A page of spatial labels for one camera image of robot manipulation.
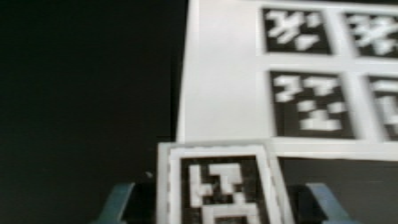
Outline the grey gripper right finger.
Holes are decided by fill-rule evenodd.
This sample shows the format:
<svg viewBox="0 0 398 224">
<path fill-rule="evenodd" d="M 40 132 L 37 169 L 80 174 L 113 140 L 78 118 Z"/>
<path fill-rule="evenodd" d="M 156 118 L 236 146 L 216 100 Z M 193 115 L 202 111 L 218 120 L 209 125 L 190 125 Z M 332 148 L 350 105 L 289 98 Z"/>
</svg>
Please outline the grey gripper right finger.
<svg viewBox="0 0 398 224">
<path fill-rule="evenodd" d="M 325 183 L 305 184 L 326 219 L 321 224 L 362 224 L 351 219 Z"/>
</svg>

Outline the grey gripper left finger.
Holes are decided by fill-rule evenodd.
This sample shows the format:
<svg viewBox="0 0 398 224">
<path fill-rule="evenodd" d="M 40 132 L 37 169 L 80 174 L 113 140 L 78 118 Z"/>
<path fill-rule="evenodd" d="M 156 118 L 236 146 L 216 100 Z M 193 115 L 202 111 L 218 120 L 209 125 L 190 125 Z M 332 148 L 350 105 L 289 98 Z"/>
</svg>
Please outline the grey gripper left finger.
<svg viewBox="0 0 398 224">
<path fill-rule="evenodd" d="M 133 188 L 135 183 L 120 183 L 113 186 L 97 218 L 88 222 L 88 224 L 127 224 L 122 219 L 122 215 Z"/>
</svg>

